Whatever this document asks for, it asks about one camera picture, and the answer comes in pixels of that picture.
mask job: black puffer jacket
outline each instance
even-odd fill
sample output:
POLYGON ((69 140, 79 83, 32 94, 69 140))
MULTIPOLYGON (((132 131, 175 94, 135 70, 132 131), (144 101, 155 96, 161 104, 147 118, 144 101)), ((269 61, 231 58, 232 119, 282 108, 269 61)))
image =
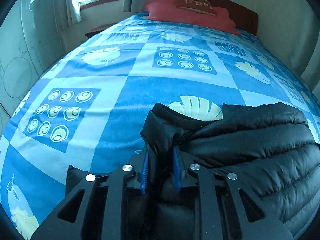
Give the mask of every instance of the black puffer jacket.
MULTIPOLYGON (((294 107, 282 103, 224 105, 223 119, 209 122, 186 117, 158 103, 149 112, 141 135, 162 167, 171 165, 172 145, 179 144, 194 162, 212 172, 224 176, 236 173, 294 239, 301 236, 317 212, 320 151, 304 114, 294 107)), ((164 183, 163 205, 158 210, 172 216, 180 212, 184 216, 181 223, 188 223, 188 216, 192 216, 176 205, 179 196, 172 195, 170 181, 164 183)))

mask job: nightstand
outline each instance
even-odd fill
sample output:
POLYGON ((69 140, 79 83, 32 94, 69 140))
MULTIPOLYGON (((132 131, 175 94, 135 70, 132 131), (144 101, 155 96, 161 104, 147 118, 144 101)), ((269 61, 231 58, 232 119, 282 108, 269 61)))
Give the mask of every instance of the nightstand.
POLYGON ((92 36, 106 30, 107 28, 111 27, 112 25, 115 25, 116 23, 110 23, 110 24, 105 24, 105 25, 101 25, 97 28, 92 29, 91 31, 89 31, 88 33, 86 33, 85 35, 87 36, 88 39, 90 39, 92 36))

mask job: black metal frame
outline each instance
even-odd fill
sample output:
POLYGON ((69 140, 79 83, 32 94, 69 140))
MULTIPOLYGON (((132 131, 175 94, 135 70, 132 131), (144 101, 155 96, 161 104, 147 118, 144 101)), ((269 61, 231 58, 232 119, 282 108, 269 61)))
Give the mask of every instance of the black metal frame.
MULTIPOLYGON (((101 230, 97 239, 128 240, 125 199, 127 195, 139 197, 144 193, 148 177, 146 147, 143 153, 132 157, 129 167, 123 166, 103 177, 88 175, 95 179, 88 181, 88 176, 83 179, 44 220, 31 240, 90 239, 85 237, 86 231, 93 230, 88 226, 91 219, 88 210, 95 205, 93 196, 97 190, 106 192, 105 205, 100 207, 103 216, 98 223, 101 230)), ((229 176, 231 173, 216 179, 209 169, 193 163, 190 155, 177 147, 173 149, 173 170, 180 194, 194 195, 194 240, 210 240, 212 236, 215 240, 292 240, 287 228, 266 211, 260 199, 235 174, 236 179, 229 176)))

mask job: wall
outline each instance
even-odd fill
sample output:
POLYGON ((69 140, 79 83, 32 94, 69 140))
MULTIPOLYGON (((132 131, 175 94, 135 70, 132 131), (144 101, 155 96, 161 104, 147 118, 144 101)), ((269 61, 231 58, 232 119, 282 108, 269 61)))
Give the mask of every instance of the wall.
POLYGON ((231 1, 258 14, 258 37, 275 56, 292 69, 291 58, 300 38, 304 16, 311 10, 306 0, 231 1))
POLYGON ((81 10, 81 22, 63 31, 60 36, 66 52, 72 51, 87 40, 85 33, 110 23, 122 21, 132 13, 123 12, 123 0, 100 4, 81 10))
POLYGON ((52 0, 17 0, 0 27, 0 135, 39 76, 63 56, 52 0))

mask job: circle pattern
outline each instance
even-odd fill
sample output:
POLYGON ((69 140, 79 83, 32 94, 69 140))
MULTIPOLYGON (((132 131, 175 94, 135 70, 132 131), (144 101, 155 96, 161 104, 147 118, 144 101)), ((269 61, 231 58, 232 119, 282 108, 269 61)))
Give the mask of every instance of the circle pattern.
POLYGON ((196 50, 193 53, 198 55, 198 56, 204 56, 204 53, 202 51, 199 51, 199 50, 196 50))
POLYGON ((188 61, 179 61, 178 65, 183 68, 193 68, 193 64, 188 61))
POLYGON ((191 57, 187 54, 178 54, 178 58, 181 58, 181 59, 191 59, 191 57))
POLYGON ((83 91, 80 94, 76 96, 76 101, 78 103, 84 103, 86 101, 89 101, 92 98, 93 94, 90 91, 83 91))
POLYGON ((16 57, 7 66, 3 77, 6 93, 12 98, 18 98, 27 93, 32 79, 32 67, 28 60, 16 57))
POLYGON ((62 94, 62 96, 60 97, 60 101, 66 102, 66 101, 70 100, 74 95, 75 95, 75 93, 73 91, 64 92, 62 94))
POLYGON ((19 50, 22 52, 22 53, 26 53, 28 51, 28 47, 27 47, 27 44, 26 44, 26 41, 25 39, 21 40, 19 42, 19 50))
POLYGON ((37 110, 36 113, 37 114, 42 114, 45 110, 47 110, 49 108, 48 104, 44 104, 43 106, 40 106, 37 110))
POLYGON ((55 106, 55 107, 50 108, 48 110, 48 117, 51 119, 55 118, 59 114, 61 109, 62 109, 62 106, 55 106))
POLYGON ((65 125, 59 125, 55 127, 50 135, 50 139, 53 142, 61 142, 68 138, 69 129, 65 125))
POLYGON ((177 49, 177 51, 183 52, 183 53, 188 53, 189 52, 189 50, 187 50, 187 49, 177 49))
POLYGON ((60 95, 59 90, 53 91, 50 95, 48 95, 48 100, 55 100, 60 95))
POLYGON ((208 63, 208 61, 207 61, 205 58, 203 58, 203 57, 195 57, 195 60, 196 60, 196 61, 199 61, 199 62, 201 62, 201 63, 208 63))
POLYGON ((43 122, 39 128, 38 128, 38 132, 37 132, 37 136, 44 136, 46 135, 49 130, 50 130, 51 124, 49 122, 43 122))
POLYGON ((33 132, 37 128, 38 124, 39 124, 39 120, 38 119, 33 119, 31 121, 31 123, 29 124, 27 131, 28 132, 33 132))
POLYGON ((163 58, 169 58, 169 57, 173 57, 173 54, 170 52, 159 52, 159 56, 163 57, 163 58))
POLYGON ((66 121, 72 121, 79 117, 79 114, 81 112, 80 107, 70 107, 63 111, 63 117, 66 121))
POLYGON ((204 64, 199 64, 198 68, 204 70, 204 71, 212 71, 212 67, 204 65, 204 64))
POLYGON ((173 63, 171 60, 168 60, 168 59, 160 59, 157 61, 157 64, 160 66, 160 67, 169 67, 171 66, 173 63))

